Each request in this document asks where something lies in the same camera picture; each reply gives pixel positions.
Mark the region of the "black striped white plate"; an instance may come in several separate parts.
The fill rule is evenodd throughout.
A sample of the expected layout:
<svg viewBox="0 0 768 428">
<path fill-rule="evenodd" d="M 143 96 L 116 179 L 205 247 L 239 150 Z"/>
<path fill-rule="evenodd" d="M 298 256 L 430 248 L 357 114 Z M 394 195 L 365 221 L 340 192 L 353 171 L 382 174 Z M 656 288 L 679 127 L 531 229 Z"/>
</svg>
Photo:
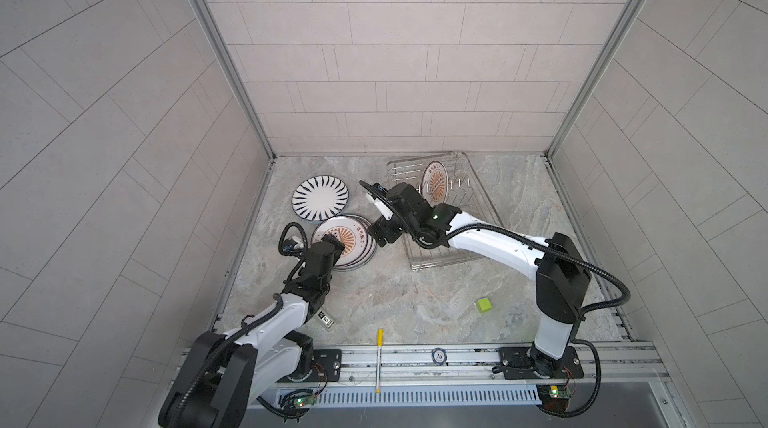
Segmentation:
<svg viewBox="0 0 768 428">
<path fill-rule="evenodd" d="M 332 175 L 310 177 L 298 185 L 291 207 L 300 218 L 320 222 L 340 214 L 349 200 L 347 185 Z"/>
</svg>

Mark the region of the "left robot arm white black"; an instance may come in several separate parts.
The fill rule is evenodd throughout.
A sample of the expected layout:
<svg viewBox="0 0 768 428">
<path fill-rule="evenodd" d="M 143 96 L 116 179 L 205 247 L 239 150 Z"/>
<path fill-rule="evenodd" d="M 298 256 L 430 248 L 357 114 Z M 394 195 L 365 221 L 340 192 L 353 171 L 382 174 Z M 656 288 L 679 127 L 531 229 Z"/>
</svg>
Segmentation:
<svg viewBox="0 0 768 428">
<path fill-rule="evenodd" d="M 322 307 L 345 244 L 325 234 L 304 246 L 274 305 L 224 334 L 200 335 L 162 407 L 161 427 L 238 427 L 248 406 L 288 375 L 311 371 L 313 340 L 298 331 Z"/>
</svg>

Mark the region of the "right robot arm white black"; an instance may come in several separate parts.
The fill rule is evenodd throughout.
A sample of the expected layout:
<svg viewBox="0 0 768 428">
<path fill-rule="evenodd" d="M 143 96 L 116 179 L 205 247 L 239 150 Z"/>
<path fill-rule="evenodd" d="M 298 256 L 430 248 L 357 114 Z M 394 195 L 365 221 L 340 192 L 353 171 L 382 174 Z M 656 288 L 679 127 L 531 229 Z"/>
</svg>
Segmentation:
<svg viewBox="0 0 768 428">
<path fill-rule="evenodd" d="M 368 228 L 384 247 L 408 234 L 420 247 L 453 247 L 479 254 L 510 267 L 535 282 L 539 326 L 529 350 L 530 369 L 552 378 L 580 323 L 580 310 L 591 275 L 569 237 L 528 238 L 486 223 L 462 209 L 440 203 L 432 206 L 412 185 L 401 182 L 387 189 L 379 183 L 359 184 L 381 213 Z"/>
</svg>

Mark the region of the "black silver remote tool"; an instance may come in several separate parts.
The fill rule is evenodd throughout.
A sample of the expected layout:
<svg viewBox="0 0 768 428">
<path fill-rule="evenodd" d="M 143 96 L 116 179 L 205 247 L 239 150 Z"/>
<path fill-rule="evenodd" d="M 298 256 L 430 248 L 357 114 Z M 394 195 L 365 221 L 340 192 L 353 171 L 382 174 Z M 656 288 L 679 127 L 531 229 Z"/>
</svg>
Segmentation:
<svg viewBox="0 0 768 428">
<path fill-rule="evenodd" d="M 324 310 L 319 310 L 315 314 L 315 319 L 323 326 L 327 331 L 333 329 L 336 324 L 335 319 Z"/>
</svg>

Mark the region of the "yellow white pen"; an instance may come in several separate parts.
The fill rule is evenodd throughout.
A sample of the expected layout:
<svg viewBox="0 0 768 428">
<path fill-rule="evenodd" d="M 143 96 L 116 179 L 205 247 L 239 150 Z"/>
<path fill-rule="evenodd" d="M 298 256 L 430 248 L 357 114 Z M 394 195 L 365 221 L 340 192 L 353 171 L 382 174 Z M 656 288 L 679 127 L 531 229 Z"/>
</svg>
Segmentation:
<svg viewBox="0 0 768 428">
<path fill-rule="evenodd" d="M 383 338 L 384 330 L 379 328 L 377 331 L 376 339 L 376 366 L 375 366 L 375 393 L 378 395 L 381 393 L 381 370 L 383 361 Z"/>
</svg>

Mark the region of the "green cube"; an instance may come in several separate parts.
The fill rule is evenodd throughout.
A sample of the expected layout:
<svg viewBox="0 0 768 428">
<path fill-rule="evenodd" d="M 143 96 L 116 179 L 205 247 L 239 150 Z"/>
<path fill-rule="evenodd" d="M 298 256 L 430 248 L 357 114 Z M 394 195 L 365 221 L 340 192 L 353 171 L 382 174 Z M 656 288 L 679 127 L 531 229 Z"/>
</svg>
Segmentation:
<svg viewBox="0 0 768 428">
<path fill-rule="evenodd" d="M 475 306 L 479 313 L 489 312 L 493 307 L 492 302 L 488 297 L 477 299 L 475 301 Z"/>
</svg>

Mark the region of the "left circuit board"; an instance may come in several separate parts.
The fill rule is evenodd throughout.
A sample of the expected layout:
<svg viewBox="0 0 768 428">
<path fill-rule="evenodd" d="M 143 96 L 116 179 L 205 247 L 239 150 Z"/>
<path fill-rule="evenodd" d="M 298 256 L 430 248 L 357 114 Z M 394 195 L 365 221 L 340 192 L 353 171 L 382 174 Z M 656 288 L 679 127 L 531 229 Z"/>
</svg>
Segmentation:
<svg viewBox="0 0 768 428">
<path fill-rule="evenodd" d="M 280 398 L 280 409 L 289 417 L 302 417 L 316 402 L 314 391 L 300 389 L 289 392 Z"/>
</svg>

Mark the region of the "circuit board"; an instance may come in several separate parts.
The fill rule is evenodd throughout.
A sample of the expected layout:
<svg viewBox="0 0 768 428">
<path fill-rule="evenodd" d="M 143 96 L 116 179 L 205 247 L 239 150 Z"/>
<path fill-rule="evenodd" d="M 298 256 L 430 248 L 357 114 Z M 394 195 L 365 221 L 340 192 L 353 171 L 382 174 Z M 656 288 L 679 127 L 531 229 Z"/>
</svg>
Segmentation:
<svg viewBox="0 0 768 428">
<path fill-rule="evenodd" d="M 566 385 L 537 385 L 537 393 L 541 404 L 541 411 L 550 411 L 556 414 L 565 413 L 573 396 L 573 391 Z"/>
<path fill-rule="evenodd" d="M 314 391 L 300 389 L 289 392 L 280 398 L 280 409 L 289 417 L 302 417 L 316 402 Z"/>
</svg>

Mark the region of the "round blue white token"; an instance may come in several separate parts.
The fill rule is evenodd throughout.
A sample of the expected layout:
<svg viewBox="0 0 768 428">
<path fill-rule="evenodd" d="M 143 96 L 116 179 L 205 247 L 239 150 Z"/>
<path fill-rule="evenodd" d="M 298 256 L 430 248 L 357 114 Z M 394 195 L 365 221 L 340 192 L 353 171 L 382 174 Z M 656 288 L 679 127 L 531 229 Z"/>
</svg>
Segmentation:
<svg viewBox="0 0 768 428">
<path fill-rule="evenodd" d="M 436 347 L 431 351 L 432 362 L 438 366 L 443 366 L 447 361 L 447 352 L 440 347 Z"/>
</svg>

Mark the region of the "right circuit board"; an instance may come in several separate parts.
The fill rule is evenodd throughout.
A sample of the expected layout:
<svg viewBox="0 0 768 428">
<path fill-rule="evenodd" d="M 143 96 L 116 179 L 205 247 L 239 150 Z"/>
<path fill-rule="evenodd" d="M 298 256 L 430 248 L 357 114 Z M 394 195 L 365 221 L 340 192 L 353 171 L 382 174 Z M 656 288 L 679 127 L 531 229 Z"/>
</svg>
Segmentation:
<svg viewBox="0 0 768 428">
<path fill-rule="evenodd" d="M 566 385 L 537 385 L 537 393 L 541 404 L 541 411 L 550 411 L 556 414 L 565 413 L 573 396 L 573 391 Z"/>
</svg>

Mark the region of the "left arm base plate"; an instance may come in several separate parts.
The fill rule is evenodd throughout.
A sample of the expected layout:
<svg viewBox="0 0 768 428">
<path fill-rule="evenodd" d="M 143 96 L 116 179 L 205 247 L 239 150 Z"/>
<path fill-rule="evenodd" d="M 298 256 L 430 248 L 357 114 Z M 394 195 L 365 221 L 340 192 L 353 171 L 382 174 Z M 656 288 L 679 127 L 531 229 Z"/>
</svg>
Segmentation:
<svg viewBox="0 0 768 428">
<path fill-rule="evenodd" d="M 306 373 L 294 372 L 284 378 L 292 383 L 338 382 L 342 366 L 340 349 L 318 349 L 313 353 L 312 362 Z"/>
</svg>

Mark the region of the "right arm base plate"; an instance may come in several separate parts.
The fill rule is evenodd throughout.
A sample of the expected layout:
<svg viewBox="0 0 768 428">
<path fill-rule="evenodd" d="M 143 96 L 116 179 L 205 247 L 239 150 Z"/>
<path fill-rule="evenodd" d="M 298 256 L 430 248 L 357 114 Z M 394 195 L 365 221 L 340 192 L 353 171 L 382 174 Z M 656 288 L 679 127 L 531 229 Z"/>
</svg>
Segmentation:
<svg viewBox="0 0 768 428">
<path fill-rule="evenodd" d="M 528 347 L 500 348 L 500 363 L 493 367 L 493 372 L 502 374 L 506 380 L 566 380 L 584 377 L 581 360 L 573 346 L 565 349 L 557 368 L 544 365 L 538 370 L 529 352 Z"/>
</svg>

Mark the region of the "aluminium mounting rail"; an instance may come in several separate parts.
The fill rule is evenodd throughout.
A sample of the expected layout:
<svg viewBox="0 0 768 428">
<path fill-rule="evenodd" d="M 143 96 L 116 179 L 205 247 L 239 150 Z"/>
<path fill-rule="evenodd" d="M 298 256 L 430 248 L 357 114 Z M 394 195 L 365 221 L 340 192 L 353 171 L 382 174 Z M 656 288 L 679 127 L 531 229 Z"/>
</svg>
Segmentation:
<svg viewBox="0 0 768 428">
<path fill-rule="evenodd" d="M 493 372 L 500 363 L 502 347 L 528 347 L 527 343 L 503 344 L 442 344 L 383 346 L 381 389 L 407 385 L 486 385 L 486 384 L 589 384 L 596 379 L 606 383 L 643 383 L 668 381 L 668 369 L 651 342 L 596 342 L 593 348 L 573 346 L 584 370 L 582 379 L 566 380 L 506 380 Z M 443 366 L 432 362 L 431 351 L 443 348 L 447 361 Z M 338 382 L 327 382 L 331 387 L 374 387 L 376 345 L 316 347 L 314 349 L 340 349 L 342 366 Z"/>
</svg>

